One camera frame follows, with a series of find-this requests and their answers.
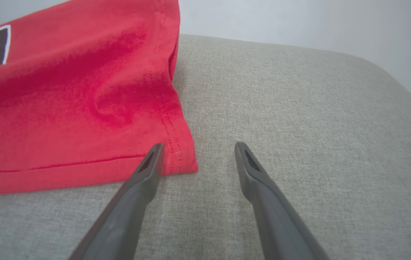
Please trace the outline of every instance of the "seam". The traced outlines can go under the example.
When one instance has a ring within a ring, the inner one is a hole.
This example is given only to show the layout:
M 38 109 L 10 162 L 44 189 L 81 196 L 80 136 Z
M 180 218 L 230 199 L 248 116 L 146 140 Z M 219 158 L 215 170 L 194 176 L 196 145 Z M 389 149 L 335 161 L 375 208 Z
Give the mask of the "seam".
M 167 125 L 165 124 L 164 118 L 161 116 L 160 119 L 162 120 L 162 124 L 165 127 L 165 131 L 168 135 L 168 143 L 170 145 L 170 165 L 172 166 L 170 169 L 170 174 L 174 172 L 174 147 L 172 146 L 172 139 L 170 138 L 170 133 L 168 132 Z
M 101 160 L 94 160 L 94 161 L 53 164 L 53 165 L 41 166 L 41 167 L 36 167 L 36 168 L 24 169 L 24 170 L 4 170 L 4 171 L 0 171 L 0 173 L 17 173 L 17 172 L 25 172 L 25 171 L 31 171 L 31 170 L 41 170 L 41 169 L 48 169 L 48 168 L 81 165 L 81 164 L 104 163 L 105 161 L 115 161 L 115 160 L 121 160 L 121 159 L 140 158 L 140 157 L 144 157 L 144 156 L 146 156 L 146 155 L 120 156 L 120 157 L 115 157 L 115 158 L 101 159 Z
M 164 19 L 164 27 L 165 27 L 165 21 L 167 20 L 167 16 L 168 16 L 167 7 L 165 7 L 165 1 L 164 1 L 164 10 L 165 10 L 165 19 Z
M 168 121 L 170 122 L 170 125 L 173 127 L 173 129 L 174 129 L 174 133 L 176 133 L 176 129 L 175 129 L 175 126 L 174 126 L 174 124 L 172 123 L 172 121 L 170 120 L 170 118 L 169 117 L 167 117 L 167 119 L 168 119 Z M 182 164 L 182 161 L 181 161 L 181 146 L 179 145 L 179 139 L 178 138 L 176 138 L 175 137 L 175 139 L 176 139 L 176 142 L 177 142 L 177 145 L 178 145 L 178 157 L 179 157 L 179 169 L 178 169 L 178 172 L 179 173 L 181 173 L 181 164 Z

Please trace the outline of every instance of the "textured fabric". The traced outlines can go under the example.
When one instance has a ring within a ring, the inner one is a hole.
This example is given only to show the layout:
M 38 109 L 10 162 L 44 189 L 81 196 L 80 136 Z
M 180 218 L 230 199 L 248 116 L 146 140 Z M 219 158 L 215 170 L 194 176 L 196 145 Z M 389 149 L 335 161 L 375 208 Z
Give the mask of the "textured fabric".
M 122 181 L 161 142 L 164 174 L 197 171 L 178 34 L 177 0 L 72 0 L 1 25 L 0 193 Z
M 368 61 L 180 36 L 174 86 L 199 172 L 166 176 L 136 259 L 261 259 L 246 142 L 332 260 L 411 259 L 411 94 Z M 65 259 L 120 184 L 0 195 L 0 259 Z

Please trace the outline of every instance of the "red t-shirt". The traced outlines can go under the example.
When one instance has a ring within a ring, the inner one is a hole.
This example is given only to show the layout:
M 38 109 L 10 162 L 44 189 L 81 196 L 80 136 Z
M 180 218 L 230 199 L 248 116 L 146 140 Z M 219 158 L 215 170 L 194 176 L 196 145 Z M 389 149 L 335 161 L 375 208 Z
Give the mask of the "red t-shirt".
M 177 0 L 71 0 L 0 26 L 0 194 L 197 171 L 172 79 Z

